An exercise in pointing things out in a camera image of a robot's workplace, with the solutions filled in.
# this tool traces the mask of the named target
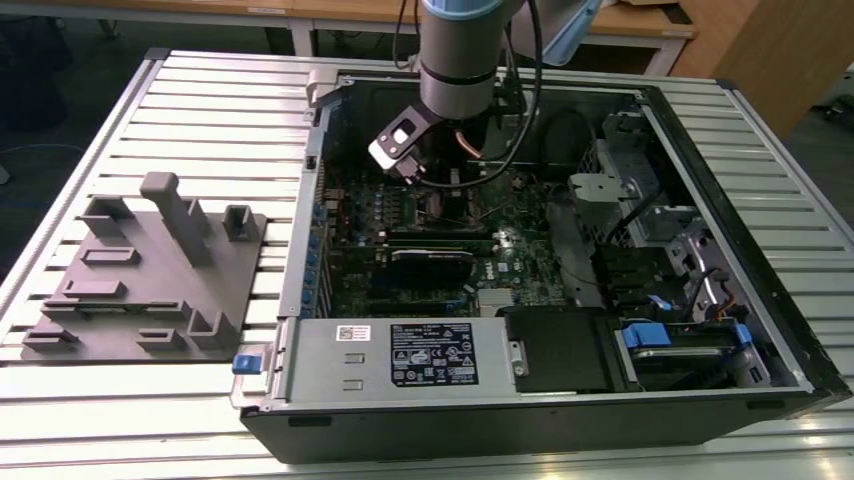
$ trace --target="metal bracket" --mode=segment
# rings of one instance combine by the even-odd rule
[[[318,108],[321,106],[321,98],[333,93],[338,87],[338,68],[313,68],[309,72],[309,81],[306,82],[309,106]]]

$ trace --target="cable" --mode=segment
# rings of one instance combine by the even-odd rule
[[[525,98],[524,98],[525,93],[522,92],[522,82],[520,80],[520,69],[517,68],[517,60],[514,58],[514,49],[513,49],[513,40],[510,39],[509,31],[505,31],[505,44],[506,44],[505,51],[508,52],[508,77],[506,78],[512,78],[512,77],[516,78],[514,81],[517,82],[517,98],[520,99],[520,103],[525,104]],[[522,125],[524,120],[525,120],[525,110],[520,110],[517,125]],[[460,143],[460,146],[464,148],[464,150],[466,150],[469,154],[482,162],[494,162],[508,157],[508,154],[510,153],[510,149],[513,145],[520,141],[521,135],[522,135],[522,128],[517,128],[517,133],[513,137],[513,140],[505,147],[505,150],[502,151],[502,153],[492,157],[485,157],[484,152],[481,152],[477,148],[474,148],[469,143],[469,140],[466,140],[466,135],[464,134],[464,132],[461,130],[457,130],[456,132],[457,143]]]
[[[414,8],[414,12],[416,12],[416,34],[418,35],[418,43],[421,45],[421,38],[422,38],[422,33],[421,33],[421,27],[418,25],[418,2],[421,2],[421,0],[416,0],[416,8]],[[410,62],[406,63],[406,65],[401,66],[401,63],[398,61],[398,37],[401,36],[401,25],[404,24],[404,13],[406,12],[406,3],[408,0],[404,0],[404,2],[401,2],[401,11],[398,12],[398,23],[396,24],[396,34],[392,37],[392,59],[396,62],[396,68],[398,70],[408,70],[412,65]]]
[[[682,322],[690,323],[692,317],[694,316],[694,304],[697,303],[697,297],[700,297],[700,292],[704,289],[704,282],[709,278],[709,275],[718,271],[718,267],[709,267],[704,270],[704,274],[700,276],[697,280],[697,286],[694,287],[694,291],[692,292],[692,296],[689,297],[689,301],[685,304],[685,315],[682,316]]]
[[[570,277],[573,277],[576,280],[578,280],[582,283],[586,283],[588,285],[593,285],[594,287],[600,287],[600,288],[605,288],[605,286],[601,283],[597,283],[592,280],[585,280],[582,277],[580,277],[578,275],[576,275],[573,273],[573,271],[566,268],[566,265],[564,265],[564,261],[561,261],[561,257],[556,257],[556,262],[558,262],[558,265],[561,265],[561,269],[568,273],[568,275]]]
[[[593,126],[593,123],[590,123],[590,119],[588,118],[588,116],[576,109],[576,107],[573,106],[565,106],[565,107],[560,107],[554,112],[552,112],[552,114],[542,120],[538,128],[537,128],[537,133],[538,133],[538,140],[537,140],[537,145],[540,145],[540,153],[538,153],[538,158],[541,163],[548,164],[549,163],[549,153],[548,153],[548,145],[549,145],[549,133],[552,132],[552,128],[556,125],[556,121],[566,116],[576,116],[578,118],[581,118],[585,121],[585,125],[588,126],[588,134],[590,135],[590,148],[589,150],[593,150],[596,152],[597,150],[597,129]]]
[[[540,22],[540,11],[537,10],[537,2],[534,0],[528,0],[529,9],[532,10],[532,21],[534,23],[534,92],[532,94],[532,106],[529,108],[529,115],[525,120],[525,125],[522,126],[522,130],[520,135],[516,138],[513,143],[513,147],[510,148],[510,153],[508,154],[508,159],[505,163],[498,167],[498,170],[493,172],[492,175],[482,177],[470,182],[449,184],[449,183],[434,183],[429,180],[422,179],[421,183],[433,188],[450,189],[457,190],[461,188],[472,188],[478,185],[484,185],[485,183],[490,183],[496,180],[510,168],[513,161],[517,158],[517,154],[520,153],[520,149],[522,148],[522,144],[525,143],[525,139],[529,136],[529,132],[532,131],[532,126],[534,125],[534,117],[537,116],[537,109],[540,107],[540,94],[544,83],[544,29]]]
[[[34,143],[33,145],[22,145],[21,147],[13,147],[0,152],[0,155],[6,155],[9,153],[18,152],[21,150],[30,150],[31,148],[66,148],[69,150],[74,150],[79,153],[85,153],[86,150],[77,145],[66,145],[65,143]]]
[[[714,315],[712,316],[712,318],[716,321],[721,321],[724,319],[724,313],[726,312],[726,310],[729,310],[730,308],[733,308],[733,305],[736,305],[736,294],[733,293],[733,291],[728,288],[726,286],[726,282],[721,281],[718,282],[718,285],[721,286],[721,290],[724,291],[724,293],[726,293],[726,303],[721,306],[721,308],[718,308],[716,310]]]
[[[462,130],[457,130],[454,132],[454,137],[457,137],[457,143],[460,143],[460,146],[464,147],[464,150],[469,152],[469,155],[481,160],[484,158],[484,153],[481,153],[481,150],[472,146],[472,143],[469,143],[469,140],[466,140],[466,135],[464,135]]]
[[[609,234],[605,236],[605,243],[612,243],[612,240],[614,239],[620,231],[624,228],[626,228],[626,225],[629,225],[632,221],[636,218],[638,218],[638,215],[641,215],[644,211],[650,207],[650,205],[653,205],[653,202],[661,196],[662,193],[665,193],[665,185],[660,184],[656,191],[650,195],[648,195],[648,197],[644,200],[641,200],[641,203],[638,203],[638,206],[636,206],[634,210],[629,212],[629,215],[626,215],[621,219],[621,221],[617,222],[617,225],[614,225],[614,228],[612,229]]]

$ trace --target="blue latch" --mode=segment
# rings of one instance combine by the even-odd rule
[[[629,348],[670,345],[670,335],[664,323],[633,323],[621,332]]]
[[[753,343],[753,335],[750,334],[750,330],[748,330],[748,325],[741,323],[736,325],[736,336],[742,345]]]
[[[261,375],[262,374],[262,356],[261,355],[235,355],[231,363],[231,373],[235,375]]]

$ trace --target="aluminum extrusion table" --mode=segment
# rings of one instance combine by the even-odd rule
[[[309,72],[393,68],[389,62],[181,51],[155,57],[143,62],[0,288],[0,470],[11,469],[0,477],[854,477],[852,400],[697,447],[289,466],[241,424],[230,365],[17,366],[23,331],[87,232],[75,220],[87,197],[130,195],[133,208],[153,209],[138,197],[150,170],[182,176],[181,194],[201,197],[206,211],[239,200],[274,220],[243,342],[273,339],[310,125]],[[661,87],[854,388],[854,235],[741,93],[710,80],[548,75]]]

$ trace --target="black cable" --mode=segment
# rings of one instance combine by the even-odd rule
[[[522,106],[525,105],[525,93],[522,92],[522,78],[520,78],[520,69],[517,68],[517,59],[514,57],[516,51],[513,49],[513,41],[510,39],[510,32],[508,30],[505,31],[505,43],[506,43],[506,53],[508,53],[508,78],[513,77],[512,81],[516,82],[517,84],[516,85],[517,98],[520,99],[520,105]],[[517,116],[517,133],[513,136],[513,140],[505,147],[505,150],[502,151],[502,153],[493,155],[492,157],[484,156],[478,158],[480,162],[494,162],[508,157],[508,155],[510,154],[510,149],[513,148],[516,143],[520,141],[520,137],[522,136],[524,130],[521,125],[524,121],[525,121],[525,110],[521,109],[520,114]]]
[[[658,188],[656,189],[656,191],[650,195],[648,195],[644,200],[641,200],[641,203],[638,203],[638,206],[634,208],[634,210],[632,212],[629,212],[629,215],[626,215],[621,219],[621,221],[617,222],[617,225],[614,225],[614,228],[612,229],[609,234],[605,236],[605,243],[612,243],[612,240],[614,239],[614,236],[620,233],[620,231],[624,228],[626,228],[626,225],[629,225],[632,223],[632,221],[636,218],[638,218],[638,215],[641,215],[644,213],[644,211],[648,208],[650,208],[650,205],[653,205],[653,202],[662,195],[662,193],[665,193],[665,185],[660,184]]]
[[[730,290],[726,286],[726,281],[721,280],[718,282],[718,286],[721,287],[721,291],[726,294],[726,301],[721,304],[720,307],[716,308],[716,311],[712,314],[712,318],[714,319],[721,313],[725,312],[725,310],[728,308],[732,308],[732,306],[736,304],[736,294],[733,293],[733,290]]]
[[[537,127],[537,145],[540,145],[540,153],[537,155],[541,163],[549,163],[549,153],[548,153],[548,144],[549,144],[549,133],[552,132],[552,128],[556,125],[556,121],[565,116],[574,116],[584,120],[585,125],[588,126],[588,134],[590,135],[590,149],[597,151],[597,128],[590,123],[590,119],[588,116],[576,109],[576,107],[565,106],[560,107],[554,110],[546,118],[540,122],[540,126]]]
[[[692,292],[689,301],[685,304],[685,315],[682,316],[682,322],[685,323],[690,322],[692,317],[694,316],[694,304],[697,303],[697,297],[700,297],[700,292],[704,289],[704,283],[706,282],[709,275],[716,273],[718,270],[720,270],[718,267],[709,267],[706,270],[704,270],[704,274],[700,276],[700,279],[697,280],[697,286],[694,287],[694,291]]]
[[[422,33],[421,33],[421,27],[418,25],[418,2],[421,2],[421,0],[416,0],[416,9],[414,9],[416,10],[416,33],[418,35],[418,43],[421,45]],[[406,67],[408,67],[408,65],[401,66],[401,63],[398,61],[398,37],[401,36],[401,25],[404,24],[404,13],[406,12],[406,3],[408,3],[408,0],[404,0],[404,2],[401,2],[401,11],[398,12],[398,23],[396,24],[396,33],[394,33],[394,36],[392,37],[392,59],[396,62],[396,68],[398,70],[406,70]]]
[[[593,280],[585,280],[582,277],[580,277],[578,275],[576,275],[573,273],[573,271],[566,268],[566,265],[564,265],[564,261],[561,260],[561,257],[556,257],[556,262],[558,262],[558,265],[561,265],[561,269],[566,272],[566,274],[573,277],[576,280],[578,280],[582,283],[586,283],[588,285],[593,285],[594,287],[600,287],[600,288],[605,288],[605,285],[602,285],[601,283],[594,282]]]
[[[532,126],[534,125],[534,118],[537,117],[537,108],[540,107],[540,94],[544,83],[544,28],[540,22],[540,11],[537,10],[537,3],[534,0],[528,0],[529,9],[532,10],[532,22],[534,23],[534,91],[532,94],[532,106],[529,108],[529,116],[525,120],[525,125],[522,126],[522,132],[517,137],[517,141],[513,144],[510,149],[510,153],[508,154],[508,159],[505,163],[498,167],[498,170],[493,172],[492,175],[482,177],[470,182],[452,184],[452,183],[434,183],[429,180],[422,179],[421,183],[433,188],[450,189],[457,190],[461,188],[472,188],[478,185],[484,185],[485,183],[490,183],[496,180],[510,168],[513,164],[517,154],[520,153],[520,149],[522,148],[522,144],[525,143],[525,139],[529,136],[529,132],[532,131]]]

